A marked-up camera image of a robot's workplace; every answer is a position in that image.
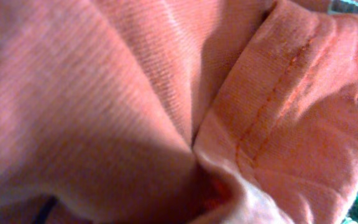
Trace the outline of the orange-red t-shirt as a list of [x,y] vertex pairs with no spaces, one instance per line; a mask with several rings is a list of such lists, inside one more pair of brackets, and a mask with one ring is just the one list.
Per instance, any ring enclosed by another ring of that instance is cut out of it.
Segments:
[[0,1],[0,223],[340,223],[358,14]]

